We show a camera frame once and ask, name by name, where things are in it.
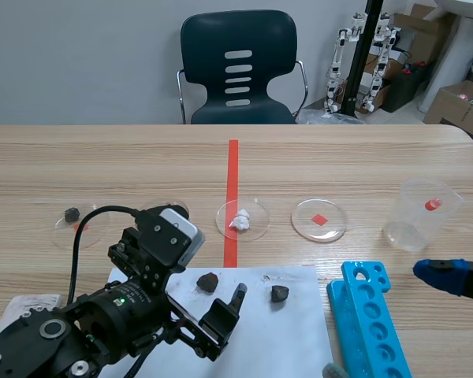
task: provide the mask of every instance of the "black rock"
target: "black rock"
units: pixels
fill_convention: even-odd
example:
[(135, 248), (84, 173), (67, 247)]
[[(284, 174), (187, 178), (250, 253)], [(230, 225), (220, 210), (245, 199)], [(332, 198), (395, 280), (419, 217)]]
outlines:
[(77, 221), (79, 217), (79, 209), (77, 209), (76, 207), (71, 207), (70, 209), (65, 210), (65, 221), (67, 221), (68, 223)]
[(207, 273), (201, 276), (196, 282), (198, 287), (207, 293), (213, 293), (219, 284), (219, 278), (213, 273)]
[(289, 296), (289, 288), (286, 286), (274, 285), (271, 287), (271, 301), (273, 303), (280, 303)]

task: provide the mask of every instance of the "chair backrest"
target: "chair backrest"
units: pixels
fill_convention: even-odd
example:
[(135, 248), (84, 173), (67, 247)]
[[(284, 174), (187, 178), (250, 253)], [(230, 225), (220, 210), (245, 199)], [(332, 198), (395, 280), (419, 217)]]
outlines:
[(270, 80), (294, 69), (296, 48), (296, 25), (278, 10), (199, 14), (181, 30), (186, 80), (205, 86), (207, 103), (268, 98)]

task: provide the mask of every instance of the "blue plastic rack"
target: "blue plastic rack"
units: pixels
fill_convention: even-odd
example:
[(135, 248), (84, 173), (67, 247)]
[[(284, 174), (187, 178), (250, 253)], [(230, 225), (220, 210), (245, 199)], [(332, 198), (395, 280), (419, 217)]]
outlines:
[(387, 309), (391, 288), (378, 261), (346, 261), (327, 288), (345, 368), (351, 378), (412, 378)]

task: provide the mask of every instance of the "white paper sheet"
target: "white paper sheet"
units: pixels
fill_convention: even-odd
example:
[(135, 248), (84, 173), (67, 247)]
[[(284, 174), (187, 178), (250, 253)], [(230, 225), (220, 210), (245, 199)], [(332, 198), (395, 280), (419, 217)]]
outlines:
[[(212, 295), (196, 287), (205, 273), (218, 275)], [(109, 281), (125, 280), (113, 269)], [(221, 357), (212, 362), (177, 341), (161, 343), (145, 361), (136, 378), (319, 378), (333, 362), (322, 311), (315, 268), (275, 266), (256, 268), (190, 268), (171, 276), (167, 291), (198, 320), (216, 298), (228, 302), (239, 282), (248, 287), (240, 321)], [(270, 302), (272, 285), (289, 287), (283, 303)], [(126, 357), (107, 366), (100, 378), (123, 377), (132, 366)]]

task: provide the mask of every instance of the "wooden table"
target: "wooden table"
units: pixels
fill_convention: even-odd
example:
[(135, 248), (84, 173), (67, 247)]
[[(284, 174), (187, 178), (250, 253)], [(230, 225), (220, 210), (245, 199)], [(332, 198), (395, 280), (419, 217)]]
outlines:
[[(343, 261), (379, 260), (413, 376), (473, 377), (473, 300), (412, 274), (422, 258), (473, 260), (473, 142), (444, 125), (0, 126), (0, 316), (14, 295), (66, 295), (71, 252), (51, 236), (73, 203), (179, 199), (207, 237), (192, 266), (221, 266), (224, 239), (214, 215), (225, 202), (229, 139), (240, 140), (240, 198), (259, 198), (271, 213), (262, 238), (240, 243), (239, 265), (315, 265), (335, 361), (326, 285), (341, 277)], [(400, 183), (417, 176), (444, 181), (465, 203), (425, 251), (410, 254), (389, 247), (381, 229)], [(343, 238), (322, 245), (296, 233), (291, 211), (310, 197), (345, 209)], [(125, 215), (111, 220), (106, 236), (82, 251), (78, 293), (106, 282), (107, 247), (131, 224)]]

